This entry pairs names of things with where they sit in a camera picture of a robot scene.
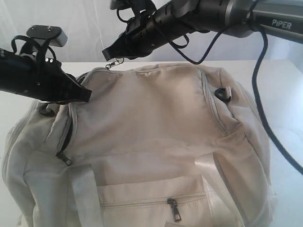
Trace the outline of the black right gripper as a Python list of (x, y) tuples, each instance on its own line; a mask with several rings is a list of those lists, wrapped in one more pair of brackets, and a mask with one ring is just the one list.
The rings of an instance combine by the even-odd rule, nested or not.
[(165, 4), (150, 15), (141, 13), (139, 18), (127, 24), (125, 31), (111, 46), (102, 51), (104, 58), (146, 57), (165, 44), (172, 44), (176, 49), (186, 48), (189, 29), (174, 18), (171, 10), (172, 6)]

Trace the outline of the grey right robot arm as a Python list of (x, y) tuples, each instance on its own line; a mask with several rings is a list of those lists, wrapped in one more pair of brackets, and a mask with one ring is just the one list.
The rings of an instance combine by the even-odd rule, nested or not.
[(194, 32), (244, 38), (261, 26), (268, 35), (303, 41), (303, 4), (298, 0), (171, 0), (160, 8), (150, 0), (114, 0), (111, 9), (132, 9), (134, 16), (117, 40), (103, 50), (107, 61), (146, 57)]

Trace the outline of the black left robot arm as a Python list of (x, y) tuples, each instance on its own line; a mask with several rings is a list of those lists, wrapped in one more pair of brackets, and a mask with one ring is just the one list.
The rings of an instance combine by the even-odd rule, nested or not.
[(47, 103), (88, 102), (92, 91), (61, 69), (56, 59), (39, 67), (33, 55), (0, 51), (0, 90)]

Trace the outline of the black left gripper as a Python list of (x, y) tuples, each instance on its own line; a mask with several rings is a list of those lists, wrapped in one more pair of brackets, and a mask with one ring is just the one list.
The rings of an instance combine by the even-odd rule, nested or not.
[(68, 104), (88, 102), (92, 91), (82, 82), (88, 73), (79, 77), (65, 73), (58, 61), (47, 62), (40, 72), (32, 73), (21, 89), (21, 95), (44, 102)]

